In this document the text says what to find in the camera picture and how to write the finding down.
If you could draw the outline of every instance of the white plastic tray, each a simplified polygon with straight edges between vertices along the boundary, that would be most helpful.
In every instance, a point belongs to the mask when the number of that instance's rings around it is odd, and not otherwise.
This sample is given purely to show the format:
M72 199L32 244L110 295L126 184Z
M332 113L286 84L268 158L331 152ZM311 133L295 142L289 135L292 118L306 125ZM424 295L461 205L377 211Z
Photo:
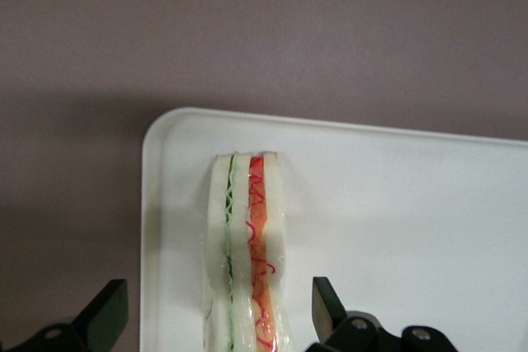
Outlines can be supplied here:
M460 352L528 350L528 143L180 109L144 141L142 352L202 350L210 167L263 150L282 165L299 350L316 275L397 336L423 324Z

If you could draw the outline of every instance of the mauve background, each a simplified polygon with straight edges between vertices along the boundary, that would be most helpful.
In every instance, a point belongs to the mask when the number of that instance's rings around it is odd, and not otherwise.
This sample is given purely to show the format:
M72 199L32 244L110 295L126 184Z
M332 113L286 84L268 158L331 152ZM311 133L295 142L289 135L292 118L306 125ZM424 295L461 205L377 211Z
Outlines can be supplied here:
M0 340L125 277L180 106L528 139L528 0L0 0Z

